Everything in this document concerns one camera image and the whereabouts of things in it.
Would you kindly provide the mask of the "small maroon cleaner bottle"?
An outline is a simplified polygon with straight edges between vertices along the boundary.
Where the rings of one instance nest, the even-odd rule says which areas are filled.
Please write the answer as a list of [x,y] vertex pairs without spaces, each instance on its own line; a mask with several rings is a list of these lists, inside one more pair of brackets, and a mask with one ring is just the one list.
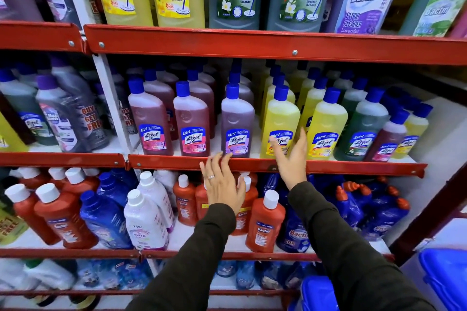
[[393,112],[365,155],[365,162],[385,163],[389,161],[406,136],[407,129],[404,124],[409,116],[410,113],[403,109]]

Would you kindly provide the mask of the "red metal shelf rack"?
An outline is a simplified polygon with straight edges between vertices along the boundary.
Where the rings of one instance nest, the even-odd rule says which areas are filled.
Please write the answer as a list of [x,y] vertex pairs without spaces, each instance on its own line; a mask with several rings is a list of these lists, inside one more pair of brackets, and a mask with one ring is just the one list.
[[[91,26],[97,54],[467,66],[467,39],[286,31]],[[85,53],[77,25],[0,21],[0,50]],[[0,152],[0,166],[123,167],[122,154]]]

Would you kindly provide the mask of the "person's left forearm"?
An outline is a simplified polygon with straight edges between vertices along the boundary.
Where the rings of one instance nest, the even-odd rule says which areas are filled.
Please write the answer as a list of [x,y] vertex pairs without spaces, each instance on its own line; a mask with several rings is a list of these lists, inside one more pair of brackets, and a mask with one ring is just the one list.
[[210,285],[235,227],[230,206],[211,205],[191,237],[125,311],[207,311]]

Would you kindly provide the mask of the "orange white-capped cleaner bottle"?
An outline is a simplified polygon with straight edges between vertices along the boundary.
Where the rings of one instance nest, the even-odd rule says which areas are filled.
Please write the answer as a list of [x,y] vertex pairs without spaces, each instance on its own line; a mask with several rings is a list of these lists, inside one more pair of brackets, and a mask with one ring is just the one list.
[[173,186],[178,221],[187,226],[195,226],[198,222],[195,190],[195,185],[189,181],[186,174],[180,175]]
[[267,190],[255,199],[246,237],[246,246],[254,253],[272,253],[285,219],[286,210],[279,203],[276,190]]
[[259,197],[259,192],[252,183],[249,173],[241,173],[238,179],[243,178],[246,185],[246,195],[239,213],[236,215],[236,228],[231,233],[232,236],[246,235],[248,233],[249,222],[252,214],[254,200]]
[[205,217],[209,208],[206,183],[198,185],[195,189],[196,213],[198,220]]

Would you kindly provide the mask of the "group of purple cleaner bottles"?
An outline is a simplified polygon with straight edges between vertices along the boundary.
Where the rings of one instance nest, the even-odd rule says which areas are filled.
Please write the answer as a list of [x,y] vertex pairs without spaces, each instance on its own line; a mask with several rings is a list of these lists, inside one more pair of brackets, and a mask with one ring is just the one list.
[[251,89],[241,84],[241,63],[233,61],[221,102],[221,150],[236,158],[250,158],[255,110]]

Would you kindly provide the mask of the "green yellow product pack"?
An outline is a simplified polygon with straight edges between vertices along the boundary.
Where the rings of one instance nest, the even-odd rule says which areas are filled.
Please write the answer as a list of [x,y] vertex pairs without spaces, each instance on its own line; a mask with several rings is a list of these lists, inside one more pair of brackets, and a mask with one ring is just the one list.
[[0,208],[0,246],[14,243],[28,230],[28,225],[21,219]]

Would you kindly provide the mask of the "white shelf upright post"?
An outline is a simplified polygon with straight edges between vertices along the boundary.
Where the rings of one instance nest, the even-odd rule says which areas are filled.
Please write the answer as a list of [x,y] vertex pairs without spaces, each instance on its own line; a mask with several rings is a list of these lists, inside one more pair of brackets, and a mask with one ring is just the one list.
[[91,46],[91,26],[106,25],[107,20],[103,12],[103,7],[100,0],[72,0],[75,6],[76,14],[81,25],[81,34],[85,42],[85,53],[92,56],[92,60],[99,77],[99,82],[102,85],[102,90],[106,98],[109,114],[114,123],[115,135],[112,138],[112,143],[105,149],[99,151],[110,151],[110,149],[118,149],[118,152],[123,155],[125,160],[135,148],[135,135],[130,135],[121,112],[121,103],[115,88],[115,82],[112,76],[110,65],[106,55],[97,54],[92,51]]

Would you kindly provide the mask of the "cluster of orange white-capped bottles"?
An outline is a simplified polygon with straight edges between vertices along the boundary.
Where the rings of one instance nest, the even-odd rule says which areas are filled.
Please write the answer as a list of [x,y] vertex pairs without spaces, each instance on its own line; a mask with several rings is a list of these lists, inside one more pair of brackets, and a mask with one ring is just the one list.
[[59,241],[66,249],[91,249],[98,238],[80,217],[79,196],[60,190],[51,179],[32,188],[18,183],[5,190],[13,209],[47,245]]

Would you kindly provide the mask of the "green blue-capped cleaner bottle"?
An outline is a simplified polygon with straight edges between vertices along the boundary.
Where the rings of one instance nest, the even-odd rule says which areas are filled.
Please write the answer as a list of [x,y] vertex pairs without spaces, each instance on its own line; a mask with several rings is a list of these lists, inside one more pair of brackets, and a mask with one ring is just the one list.
[[35,140],[45,146],[57,145],[55,135],[36,101],[38,90],[20,82],[8,68],[0,68],[0,92],[6,97]]

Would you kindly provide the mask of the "group of blue orange-capped bottles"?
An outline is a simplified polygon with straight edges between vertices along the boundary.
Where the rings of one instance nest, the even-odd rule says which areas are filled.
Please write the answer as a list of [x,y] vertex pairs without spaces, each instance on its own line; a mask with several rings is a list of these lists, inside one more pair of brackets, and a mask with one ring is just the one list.
[[319,193],[368,242],[376,242],[411,210],[400,191],[385,176],[310,174]]

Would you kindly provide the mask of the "large pink cleaner bottle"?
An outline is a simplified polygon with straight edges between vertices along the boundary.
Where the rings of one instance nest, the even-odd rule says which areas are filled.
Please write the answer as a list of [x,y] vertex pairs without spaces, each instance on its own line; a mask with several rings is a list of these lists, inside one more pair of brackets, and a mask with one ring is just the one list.
[[467,7],[462,11],[454,22],[452,30],[449,31],[449,38],[464,39],[467,38]]

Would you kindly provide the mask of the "grey purple-capped bottle pack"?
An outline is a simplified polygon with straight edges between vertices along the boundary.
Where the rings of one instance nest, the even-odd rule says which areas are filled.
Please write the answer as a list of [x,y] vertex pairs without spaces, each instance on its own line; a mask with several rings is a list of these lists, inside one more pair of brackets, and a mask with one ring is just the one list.
[[96,101],[88,82],[71,65],[65,55],[50,54],[51,74],[61,89],[77,98],[74,109],[91,150],[108,146],[110,140],[104,131],[96,108]]
[[78,97],[60,88],[53,75],[38,75],[38,102],[45,119],[64,153],[90,153],[89,140],[76,113]]
[[[117,99],[118,99],[118,108],[120,109],[120,113],[122,115],[122,119],[125,123],[125,127],[128,131],[128,133],[131,134],[136,134],[137,133],[137,128],[135,126],[135,122],[133,119],[133,115],[131,112],[130,104],[128,101],[128,96],[129,92],[125,83],[124,77],[118,72],[118,70],[115,68],[115,66],[110,65],[110,71],[112,74],[112,78],[114,81],[115,89],[116,89],[116,94],[117,94]],[[108,116],[108,120],[110,121],[110,126],[112,130],[114,130],[114,122],[113,119],[111,118],[110,114],[110,109],[108,107],[108,102],[106,100],[106,97],[104,95],[104,91],[102,88],[102,84],[100,82],[96,82],[94,84],[95,89],[97,91],[97,97],[98,99],[104,104],[104,108],[106,111],[106,114]]]

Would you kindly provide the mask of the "dark blue cleaner bottle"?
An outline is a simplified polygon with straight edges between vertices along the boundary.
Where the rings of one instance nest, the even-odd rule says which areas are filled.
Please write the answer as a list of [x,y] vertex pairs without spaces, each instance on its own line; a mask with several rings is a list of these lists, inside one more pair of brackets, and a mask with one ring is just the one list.
[[287,253],[305,253],[310,247],[310,240],[303,222],[290,205],[286,207],[285,220],[279,231],[276,245]]

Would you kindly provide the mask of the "group of yellow cleaner bottles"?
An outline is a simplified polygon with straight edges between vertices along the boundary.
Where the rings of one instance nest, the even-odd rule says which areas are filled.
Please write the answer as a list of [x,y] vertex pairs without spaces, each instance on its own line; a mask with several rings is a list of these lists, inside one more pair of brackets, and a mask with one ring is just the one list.
[[348,119],[347,110],[338,103],[341,90],[327,87],[328,79],[318,76],[300,110],[288,100],[292,91],[282,77],[282,73],[273,77],[273,97],[265,104],[259,157],[273,158],[270,137],[277,140],[284,155],[289,154],[298,137],[307,140],[308,160],[329,160]]

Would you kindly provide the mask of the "person's right hand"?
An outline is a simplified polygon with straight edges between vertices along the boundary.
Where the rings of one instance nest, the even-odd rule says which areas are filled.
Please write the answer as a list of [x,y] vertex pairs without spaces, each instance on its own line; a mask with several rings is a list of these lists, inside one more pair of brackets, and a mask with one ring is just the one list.
[[286,157],[287,162],[277,167],[284,184],[288,190],[292,190],[297,184],[307,180],[307,137],[303,127],[300,129],[299,140]]

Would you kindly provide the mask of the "person's right forearm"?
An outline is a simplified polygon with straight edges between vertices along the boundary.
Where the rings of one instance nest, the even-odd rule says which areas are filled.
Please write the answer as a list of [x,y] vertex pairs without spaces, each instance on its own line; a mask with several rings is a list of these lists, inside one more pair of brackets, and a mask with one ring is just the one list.
[[341,311],[436,311],[401,270],[355,232],[310,182],[296,184],[288,201],[324,265]]

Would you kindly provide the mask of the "group of pink cleaner bottles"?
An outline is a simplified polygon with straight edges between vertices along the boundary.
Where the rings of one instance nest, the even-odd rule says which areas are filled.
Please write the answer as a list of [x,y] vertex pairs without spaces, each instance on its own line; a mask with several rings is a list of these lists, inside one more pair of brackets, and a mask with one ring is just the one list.
[[144,79],[128,81],[128,101],[145,155],[174,155],[173,141],[179,140],[183,156],[206,157],[215,136],[213,90],[199,80],[202,68],[187,70],[187,80],[176,82],[176,91],[160,82],[156,69],[144,72]]

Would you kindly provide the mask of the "white cleaner bottle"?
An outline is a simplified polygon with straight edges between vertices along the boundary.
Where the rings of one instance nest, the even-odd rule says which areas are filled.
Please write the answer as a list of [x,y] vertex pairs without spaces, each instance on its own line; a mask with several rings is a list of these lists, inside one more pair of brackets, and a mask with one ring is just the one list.
[[140,182],[137,189],[140,190],[145,197],[156,203],[160,211],[161,219],[167,228],[167,232],[171,233],[175,226],[175,215],[165,187],[153,177],[151,172],[144,171],[140,174]]
[[126,229],[137,250],[166,250],[169,234],[158,206],[138,189],[130,190],[124,208]]
[[178,179],[178,172],[170,171],[170,170],[155,170],[153,173],[153,177],[156,181],[164,186],[166,189],[169,201],[171,203],[171,207],[174,213],[177,213],[177,199],[173,192],[173,186],[177,182]]

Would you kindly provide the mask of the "dark red rack post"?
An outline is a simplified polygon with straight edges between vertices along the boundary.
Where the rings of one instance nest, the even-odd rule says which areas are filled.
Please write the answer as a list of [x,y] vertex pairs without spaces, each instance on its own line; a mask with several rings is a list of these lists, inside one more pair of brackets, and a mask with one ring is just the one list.
[[434,238],[453,219],[467,219],[467,162],[446,182],[422,212],[389,246],[393,261],[401,267],[425,240]]

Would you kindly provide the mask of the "white plastic bottle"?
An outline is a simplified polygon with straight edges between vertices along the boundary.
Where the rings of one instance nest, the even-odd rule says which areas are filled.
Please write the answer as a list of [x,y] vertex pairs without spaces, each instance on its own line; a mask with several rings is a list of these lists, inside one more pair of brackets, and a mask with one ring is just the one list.
[[21,259],[0,258],[0,280],[15,290],[36,290],[41,282],[28,275]]

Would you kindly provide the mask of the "person's left hand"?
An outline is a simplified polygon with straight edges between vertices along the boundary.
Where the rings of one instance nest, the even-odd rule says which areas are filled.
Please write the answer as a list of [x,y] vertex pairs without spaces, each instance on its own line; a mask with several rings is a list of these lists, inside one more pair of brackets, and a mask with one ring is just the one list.
[[237,215],[243,203],[238,203],[237,181],[229,166],[231,154],[224,155],[224,178],[216,180],[216,154],[207,158],[206,164],[209,170],[209,188],[207,189],[208,203],[210,205],[223,203],[229,206]]

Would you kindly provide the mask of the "group of green cleaner bottles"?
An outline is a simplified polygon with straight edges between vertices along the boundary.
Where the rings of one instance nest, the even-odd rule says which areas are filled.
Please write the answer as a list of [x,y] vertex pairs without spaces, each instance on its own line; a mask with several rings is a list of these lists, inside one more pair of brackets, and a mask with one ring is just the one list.
[[381,104],[384,90],[371,86],[368,79],[356,77],[352,85],[344,87],[352,71],[345,71],[334,86],[343,91],[338,103],[347,111],[348,118],[333,151],[337,161],[361,162],[373,144],[378,132],[388,121],[388,110]]

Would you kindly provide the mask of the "small yellow cleaner bottle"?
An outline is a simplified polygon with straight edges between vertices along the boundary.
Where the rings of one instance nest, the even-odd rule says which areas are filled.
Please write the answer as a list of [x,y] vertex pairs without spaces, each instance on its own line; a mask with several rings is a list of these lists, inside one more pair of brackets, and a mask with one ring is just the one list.
[[392,154],[392,159],[403,159],[409,155],[417,141],[427,130],[429,126],[427,118],[432,110],[433,106],[426,103],[420,103],[414,108],[414,111],[404,123],[407,130],[406,135]]

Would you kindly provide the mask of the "row of blue packets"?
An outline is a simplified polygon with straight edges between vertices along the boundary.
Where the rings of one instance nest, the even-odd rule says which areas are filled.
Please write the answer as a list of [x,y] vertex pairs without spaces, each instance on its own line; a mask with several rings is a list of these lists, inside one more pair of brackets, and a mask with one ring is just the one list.
[[146,261],[77,259],[78,290],[142,290],[153,279]]

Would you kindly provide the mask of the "white green-capped bottle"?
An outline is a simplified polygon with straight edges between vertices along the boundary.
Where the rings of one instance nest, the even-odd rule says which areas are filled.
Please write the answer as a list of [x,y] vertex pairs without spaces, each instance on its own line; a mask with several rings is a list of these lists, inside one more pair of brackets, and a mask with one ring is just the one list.
[[25,259],[24,271],[30,277],[54,290],[71,290],[75,276],[50,259]]

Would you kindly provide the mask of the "blue plastic bin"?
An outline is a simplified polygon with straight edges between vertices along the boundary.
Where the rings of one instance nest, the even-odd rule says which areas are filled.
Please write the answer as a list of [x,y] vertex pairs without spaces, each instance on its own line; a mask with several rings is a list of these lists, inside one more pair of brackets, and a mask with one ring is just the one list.
[[296,311],[340,311],[330,279],[315,275],[305,277]]
[[424,249],[418,255],[427,297],[438,311],[467,311],[467,250]]

